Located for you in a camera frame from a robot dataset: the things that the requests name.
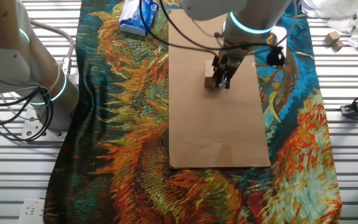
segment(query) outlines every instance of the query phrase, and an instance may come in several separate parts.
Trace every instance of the tissue box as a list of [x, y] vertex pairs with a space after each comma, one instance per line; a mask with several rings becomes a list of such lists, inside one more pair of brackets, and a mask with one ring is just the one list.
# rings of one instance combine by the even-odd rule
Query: tissue box
[[[143, 19], [147, 27], [151, 29], [155, 13], [158, 9], [156, 0], [142, 0]], [[119, 28], [121, 31], [146, 36], [148, 34], [139, 12], [139, 0], [125, 0], [121, 17], [119, 18]]]

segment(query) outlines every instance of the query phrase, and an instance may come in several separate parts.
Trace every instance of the wire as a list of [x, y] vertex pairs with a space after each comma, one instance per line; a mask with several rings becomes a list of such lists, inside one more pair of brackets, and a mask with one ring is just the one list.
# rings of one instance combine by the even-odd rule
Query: wire
[[194, 19], [191, 19], [191, 21], [194, 23], [194, 25], [196, 25], [196, 27], [197, 27], [204, 35], [206, 35], [206, 36], [208, 36], [208, 37], [214, 37], [214, 38], [216, 38], [215, 35], [211, 35], [211, 34], [205, 32], [205, 31], [203, 30], [203, 28], [201, 28], [201, 27], [196, 23], [196, 21], [195, 21]]
[[19, 99], [19, 100], [17, 100], [17, 101], [14, 101], [14, 102], [10, 102], [10, 103], [0, 103], [0, 106], [12, 106], [12, 105], [16, 105], [16, 104], [18, 104], [18, 103], [20, 103], [20, 102], [23, 102], [23, 101], [28, 100], [29, 98], [31, 98], [32, 95], [34, 94], [34, 92], [35, 92], [35, 91], [33, 91], [31, 94], [29, 94], [29, 95], [27, 95], [27, 96], [25, 96], [25, 97], [23, 97], [23, 98], [21, 98], [21, 99]]
[[[0, 97], [1, 97], [1, 99], [3, 100], [4, 103], [7, 103], [7, 100], [5, 99], [5, 97], [4, 97], [3, 94], [0, 94]], [[7, 106], [7, 108], [8, 108], [12, 113], [17, 114], [10, 106]], [[23, 117], [23, 116], [21, 116], [21, 115], [19, 114], [19, 118], [22, 118], [22, 119], [24, 119], [24, 120], [26, 120], [26, 121], [39, 121], [39, 120], [41, 120], [42, 118], [44, 118], [45, 115], [46, 115], [46, 113], [45, 113], [44, 115], [42, 115], [41, 117], [39, 117], [39, 118], [36, 118], [36, 119], [33, 118], [33, 119], [31, 119], [31, 118], [25, 118], [25, 117]]]
[[6, 85], [10, 85], [10, 86], [32, 86], [32, 88], [35, 88], [35, 86], [37, 87], [42, 87], [41, 85], [39, 85], [38, 83], [8, 83], [5, 82], [4, 80], [0, 79], [0, 83], [6, 84]]
[[[47, 98], [46, 95], [42, 95], [42, 98], [44, 99], [45, 104], [47, 104], [47, 101], [50, 101], [50, 98]], [[7, 129], [5, 127], [5, 125], [2, 125], [2, 127], [10, 134], [12, 135], [13, 138], [9, 137], [7, 134], [3, 133], [2, 131], [0, 131], [0, 135], [4, 136], [6, 139], [11, 140], [11, 141], [25, 141], [25, 142], [29, 142], [29, 141], [34, 141], [36, 139], [38, 139], [39, 137], [43, 136], [43, 133], [49, 128], [50, 123], [52, 122], [53, 119], [53, 103], [48, 104], [49, 106], [47, 107], [46, 110], [46, 119], [45, 119], [45, 123], [43, 124], [42, 128], [40, 129], [40, 131], [38, 131], [35, 135], [33, 135], [32, 137], [29, 137], [27, 139], [22, 139], [17, 137], [16, 135], [14, 135], [12, 132], [10, 132], [9, 129]]]
[[188, 49], [188, 50], [197, 50], [197, 51], [201, 51], [201, 52], [207, 52], [207, 53], [210, 53], [210, 54], [213, 54], [215, 55], [215, 57], [217, 57], [218, 55], [213, 52], [213, 51], [210, 51], [210, 50], [205, 50], [205, 49], [198, 49], [198, 48], [195, 48], [195, 47], [186, 47], [186, 46], [182, 46], [182, 45], [177, 45], [177, 44], [171, 44], [171, 43], [168, 43], [167, 41], [165, 40], [162, 40], [160, 39], [159, 37], [157, 37], [146, 25], [146, 22], [144, 21], [144, 17], [143, 17], [143, 12], [142, 12], [142, 0], [139, 0], [139, 12], [140, 12], [140, 18], [142, 19], [142, 22], [143, 22], [143, 25], [145, 27], [145, 29], [147, 30], [147, 32], [154, 37], [154, 39], [158, 40], [159, 42], [161, 43], [164, 43], [164, 44], [167, 44], [169, 46], [172, 46], [172, 47], [178, 47], [178, 48], [181, 48], [181, 49]]
[[[16, 96], [14, 96], [12, 93], [7, 93], [7, 94], [9, 94], [9, 95], [10, 95], [11, 97], [13, 97], [15, 100], [19, 100], [19, 99], [17, 99]], [[32, 105], [32, 106], [29, 106], [29, 109], [31, 109], [31, 110], [36, 110], [33, 105]]]
[[[0, 126], [10, 123], [12, 121], [14, 121], [16, 118], [19, 117], [19, 115], [24, 111], [25, 107], [30, 103], [30, 100], [32, 100], [38, 93], [39, 93], [40, 89], [33, 91], [32, 93], [30, 93], [26, 98], [27, 101], [26, 103], [22, 106], [22, 108], [17, 112], [17, 114], [15, 116], [13, 116], [11, 119], [8, 119], [6, 121], [1, 121], [0, 122]], [[4, 106], [10, 106], [12, 103], [5, 103], [5, 104], [0, 104], [0, 105], [4, 105]]]
[[279, 44], [281, 44], [294, 30], [295, 26], [296, 26], [296, 22], [298, 20], [298, 6], [296, 4], [296, 0], [292, 0], [293, 3], [293, 10], [294, 10], [294, 20], [292, 22], [292, 26], [290, 28], [290, 30], [287, 32], [287, 34], [285, 34], [285, 36], [277, 42], [276, 46], [278, 46]]
[[69, 34], [67, 34], [66, 32], [62, 31], [61, 29], [58, 29], [58, 28], [50, 26], [50, 25], [43, 24], [41, 22], [34, 21], [32, 19], [30, 19], [30, 22], [34, 26], [41, 27], [43, 29], [46, 29], [46, 30], [49, 30], [49, 31], [52, 31], [54, 33], [57, 33], [57, 34], [60, 34], [60, 35], [64, 36], [64, 38], [66, 38], [70, 43], [70, 48], [68, 49], [66, 57], [71, 58], [71, 56], [73, 55], [75, 44], [74, 44], [73, 38]]
[[[250, 43], [250, 44], [243, 44], [243, 45], [237, 45], [237, 46], [231, 46], [231, 47], [221, 47], [221, 48], [212, 48], [212, 47], [207, 47], [207, 46], [203, 46], [199, 43], [196, 43], [195, 41], [191, 40], [189, 37], [187, 37], [182, 31], [179, 30], [179, 28], [175, 25], [175, 23], [170, 19], [167, 11], [165, 10], [164, 6], [163, 6], [163, 2], [162, 0], [159, 0], [160, 1], [160, 5], [161, 5], [161, 8], [162, 8], [162, 11], [165, 15], [165, 17], [168, 19], [169, 23], [171, 23], [171, 25], [175, 28], [175, 30], [177, 30], [177, 32], [179, 32], [179, 34], [181, 34], [182, 37], [184, 37], [186, 40], [188, 40], [189, 42], [191, 42], [192, 44], [195, 44], [197, 45], [198, 47], [202, 47], [204, 49], [208, 49], [208, 50], [232, 50], [232, 49], [244, 49], [246, 47], [252, 47], [252, 46], [267, 46], [267, 47], [270, 47], [271, 49], [274, 49], [275, 47], [277, 47], [278, 44], [281, 44], [293, 31], [293, 29], [295, 28], [295, 25], [296, 25], [296, 20], [297, 20], [297, 12], [298, 12], [298, 8], [296, 6], [296, 0], [293, 0], [294, 2], [294, 11], [295, 11], [295, 20], [292, 24], [292, 27], [290, 29], [290, 31], [286, 34], [286, 36], [280, 40], [278, 42], [278, 44], [276, 44], [275, 46], [273, 45], [269, 45], [269, 44], [265, 44], [265, 43], [258, 43], [258, 44], [255, 44], [255, 43]], [[140, 8], [141, 8], [141, 5], [142, 5], [142, 0], [139, 1], [139, 5], [140, 5]], [[142, 16], [142, 10], [140, 10], [140, 16], [141, 16], [141, 19], [142, 19], [142, 22], [144, 22], [144, 18]]]
[[207, 46], [203, 46], [197, 42], [195, 42], [194, 40], [191, 40], [188, 36], [186, 36], [182, 31], [180, 31], [180, 29], [175, 25], [175, 23], [170, 19], [167, 11], [165, 10], [164, 6], [163, 6], [163, 2], [162, 0], [159, 0], [160, 1], [160, 4], [161, 4], [161, 9], [162, 9], [162, 12], [164, 13], [165, 17], [168, 19], [169, 23], [171, 23], [171, 25], [173, 26], [173, 28], [175, 28], [175, 30], [182, 36], [184, 37], [186, 40], [188, 40], [189, 42], [191, 42], [192, 44], [194, 45], [197, 45], [198, 47], [202, 47], [204, 49], [208, 49], [208, 50], [232, 50], [232, 49], [245, 49], [246, 47], [253, 47], [253, 46], [267, 46], [267, 47], [270, 47], [272, 49], [275, 48], [275, 46], [273, 45], [269, 45], [269, 44], [265, 44], [265, 43], [248, 43], [248, 44], [242, 44], [242, 45], [237, 45], [237, 46], [231, 46], [231, 47], [221, 47], [221, 48], [216, 48], [216, 47], [207, 47]]
[[219, 46], [223, 47], [223, 44], [219, 41], [219, 38], [216, 38], [216, 42], [219, 44]]
[[[55, 86], [57, 84], [57, 81], [59, 81], [59, 78], [60, 78], [60, 65], [59, 65], [59, 63], [56, 63], [55, 65], [57, 66], [57, 76], [56, 76], [55, 82], [53, 83], [53, 85], [49, 89], [45, 87], [45, 89], [48, 90], [48, 92], [46, 92], [46, 95], [48, 95], [50, 98], [51, 98], [50, 92], [53, 90], [53, 88], [55, 88]], [[48, 106], [48, 104], [50, 102], [52, 102], [52, 101], [50, 100], [50, 101], [48, 101], [48, 103], [44, 103], [43, 105]]]

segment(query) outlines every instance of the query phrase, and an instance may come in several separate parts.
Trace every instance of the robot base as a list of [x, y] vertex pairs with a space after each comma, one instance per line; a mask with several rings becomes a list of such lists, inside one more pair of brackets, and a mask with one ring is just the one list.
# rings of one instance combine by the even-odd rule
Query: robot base
[[[36, 118], [37, 115], [34, 110], [27, 110], [25, 114], [26, 118]], [[24, 127], [22, 131], [22, 138], [29, 138], [39, 132], [42, 128], [42, 123], [40, 121], [24, 121]], [[51, 130], [46, 130], [44, 134], [38, 139], [34, 140], [35, 142], [61, 142], [66, 138], [67, 132], [56, 132]]]

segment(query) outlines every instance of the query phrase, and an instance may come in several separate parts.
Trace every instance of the sunflower print fabric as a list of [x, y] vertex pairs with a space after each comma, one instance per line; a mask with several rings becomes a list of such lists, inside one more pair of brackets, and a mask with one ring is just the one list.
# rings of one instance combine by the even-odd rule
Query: sunflower print fabric
[[[269, 67], [268, 52], [256, 51], [272, 166], [173, 170], [168, 47], [122, 33], [123, 4], [82, 1], [80, 100], [50, 178], [45, 224], [338, 223], [342, 204], [305, 15], [290, 5], [278, 22], [288, 30], [298, 17], [285, 68]], [[160, 10], [152, 30], [168, 39]]]

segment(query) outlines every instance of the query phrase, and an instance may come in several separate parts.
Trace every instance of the white cable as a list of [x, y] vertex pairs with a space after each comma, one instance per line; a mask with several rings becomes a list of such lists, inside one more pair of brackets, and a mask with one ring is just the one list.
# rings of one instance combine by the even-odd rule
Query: white cable
[[74, 51], [74, 48], [75, 48], [75, 44], [74, 44], [73, 38], [70, 35], [68, 35], [66, 32], [62, 31], [59, 28], [43, 24], [41, 22], [37, 22], [37, 21], [34, 21], [32, 19], [30, 19], [30, 22], [34, 26], [41, 27], [43, 29], [46, 29], [46, 30], [49, 30], [49, 31], [52, 31], [54, 33], [57, 33], [57, 34], [60, 34], [60, 35], [64, 36], [64, 38], [66, 38], [70, 43], [70, 48], [68, 49], [66, 57], [71, 58], [71, 55], [73, 54], [73, 51]]
[[[48, 90], [48, 88], [40, 85], [39, 83], [9, 83], [9, 82], [5, 82], [4, 80], [0, 79], [0, 83], [3, 83], [5, 85], [10, 85], [10, 86], [26, 86], [26, 88], [21, 88], [21, 89], [18, 89], [17, 91], [19, 90], [28, 90], [28, 89], [31, 89], [31, 88], [44, 88], [46, 90]], [[42, 95], [42, 96], [46, 96], [49, 94], [49, 91]]]
[[[4, 103], [8, 103], [7, 100], [5, 99], [4, 95], [0, 93], [0, 97], [1, 99], [3, 100]], [[14, 113], [15, 115], [17, 115], [17, 113], [10, 107], [10, 106], [7, 106], [7, 108], [12, 112]], [[39, 118], [34, 118], [34, 119], [30, 119], [30, 118], [25, 118], [21, 115], [19, 115], [20, 118], [26, 120], [26, 121], [38, 121], [38, 120], [41, 120], [44, 116], [46, 116], [47, 114], [45, 113], [44, 115], [42, 115], [41, 117]]]
[[294, 30], [295, 26], [296, 26], [296, 21], [298, 20], [298, 5], [296, 4], [296, 0], [292, 0], [293, 2], [293, 10], [294, 10], [294, 20], [291, 26], [291, 29], [287, 32], [287, 34], [285, 34], [285, 36], [277, 42], [276, 46], [278, 46], [279, 44], [281, 44]]
[[[51, 98], [50, 97], [50, 92], [51, 92], [51, 90], [53, 89], [53, 88], [55, 88], [55, 86], [56, 86], [56, 84], [57, 84], [57, 82], [59, 81], [59, 78], [60, 78], [60, 74], [61, 74], [61, 72], [60, 72], [60, 65], [58, 64], [58, 63], [56, 63], [55, 64], [56, 66], [57, 66], [57, 76], [56, 76], [56, 80], [54, 81], [54, 83], [53, 83], [53, 85], [48, 89], [48, 88], [46, 88], [46, 87], [42, 87], [42, 88], [44, 88], [44, 89], [46, 89], [46, 90], [48, 90], [48, 92], [46, 92], [44, 95], [42, 95], [42, 96], [47, 96], [47, 95], [49, 95], [49, 98]], [[20, 90], [28, 90], [28, 89], [31, 89], [31, 88], [35, 88], [34, 86], [33, 87], [28, 87], [28, 88], [23, 88], [23, 89], [20, 89]], [[17, 99], [12, 93], [9, 93], [13, 98], [15, 98], [16, 100], [19, 100], [19, 99]], [[43, 104], [41, 107], [43, 107], [43, 106], [48, 106], [49, 105], [49, 103], [50, 103], [50, 101], [48, 101], [48, 103], [45, 105], [45, 104]]]

